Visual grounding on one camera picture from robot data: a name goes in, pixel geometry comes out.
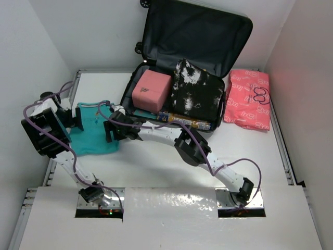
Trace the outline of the folded coral printed garment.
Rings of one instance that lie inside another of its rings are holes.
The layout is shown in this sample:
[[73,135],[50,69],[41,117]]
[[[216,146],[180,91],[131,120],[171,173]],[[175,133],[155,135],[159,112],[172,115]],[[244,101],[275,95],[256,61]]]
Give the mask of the folded coral printed garment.
[[249,130],[270,130],[270,82],[267,73],[231,70],[226,93],[224,122]]

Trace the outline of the black white tie-dye shirt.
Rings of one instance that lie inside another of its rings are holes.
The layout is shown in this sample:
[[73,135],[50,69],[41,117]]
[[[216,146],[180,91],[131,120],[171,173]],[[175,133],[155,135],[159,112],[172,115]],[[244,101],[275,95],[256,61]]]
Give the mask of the black white tie-dye shirt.
[[174,71],[171,110],[179,115],[214,122],[220,113],[224,88],[222,79],[183,58]]

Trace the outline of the turquoise shorts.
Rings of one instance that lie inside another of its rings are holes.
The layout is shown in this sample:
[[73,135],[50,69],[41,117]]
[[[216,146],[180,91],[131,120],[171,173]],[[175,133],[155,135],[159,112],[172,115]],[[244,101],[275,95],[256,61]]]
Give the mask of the turquoise shorts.
[[70,130],[70,147],[77,156],[104,155],[115,153],[119,150],[119,142],[115,139],[108,143],[104,122],[106,119],[100,115],[100,109],[104,115],[111,115],[111,111],[105,104],[97,107],[97,103],[78,103],[81,111],[83,130],[75,127]]

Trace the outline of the teal flat box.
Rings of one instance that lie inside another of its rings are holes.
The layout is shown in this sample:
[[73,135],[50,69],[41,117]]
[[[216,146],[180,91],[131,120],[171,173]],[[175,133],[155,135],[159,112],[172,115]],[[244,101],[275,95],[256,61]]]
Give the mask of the teal flat box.
[[133,115],[139,116],[139,117],[144,117],[148,119],[154,119],[156,120],[157,115],[154,113],[151,113],[149,111],[141,110],[141,109],[136,109],[133,111]]

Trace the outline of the grey open suitcase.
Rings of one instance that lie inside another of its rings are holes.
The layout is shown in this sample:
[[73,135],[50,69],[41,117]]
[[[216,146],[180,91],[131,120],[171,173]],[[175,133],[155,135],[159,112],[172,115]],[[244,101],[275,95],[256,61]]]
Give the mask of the grey open suitcase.
[[[121,105],[134,111],[132,92],[147,69],[172,75],[178,61],[183,58],[223,80],[239,57],[252,29],[253,23],[246,16],[182,1],[151,1],[143,40],[136,45],[144,62],[133,72]],[[162,109],[176,114],[171,110],[170,99],[171,93]],[[210,122],[210,131],[221,124],[225,99],[224,88],[220,113],[214,122]]]

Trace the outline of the yellow blue snack packet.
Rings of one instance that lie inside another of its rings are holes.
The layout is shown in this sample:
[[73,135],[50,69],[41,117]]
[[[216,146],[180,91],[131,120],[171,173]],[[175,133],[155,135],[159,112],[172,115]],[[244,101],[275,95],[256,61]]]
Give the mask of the yellow blue snack packet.
[[183,124],[190,125],[193,128],[201,129],[205,131],[209,131],[212,127],[210,122],[196,120],[192,118],[188,118],[185,116],[169,113],[169,112],[160,112],[157,114],[157,120],[171,122],[171,121],[179,121]]

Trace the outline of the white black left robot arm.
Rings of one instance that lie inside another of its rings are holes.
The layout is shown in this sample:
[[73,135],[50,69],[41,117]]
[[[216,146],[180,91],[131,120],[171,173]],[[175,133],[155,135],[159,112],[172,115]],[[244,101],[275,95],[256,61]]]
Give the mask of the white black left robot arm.
[[68,129],[84,131],[80,108],[72,113],[67,98],[61,99],[53,92],[44,92],[34,106],[33,113],[21,120],[21,125],[36,151],[63,166],[76,183],[80,196],[87,203],[98,204],[105,192],[101,181],[79,164],[70,149]]

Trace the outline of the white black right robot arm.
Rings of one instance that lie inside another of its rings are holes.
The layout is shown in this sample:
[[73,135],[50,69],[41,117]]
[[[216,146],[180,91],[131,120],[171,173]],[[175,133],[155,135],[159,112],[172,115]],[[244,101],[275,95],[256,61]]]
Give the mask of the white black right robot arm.
[[172,146],[181,159],[194,167],[200,167],[221,181],[229,190],[232,201],[244,207],[250,200],[254,184],[224,164],[212,152],[208,141],[194,128],[176,122],[178,128],[167,124],[155,125],[143,118],[134,118],[115,111],[104,122],[106,141],[140,140]]

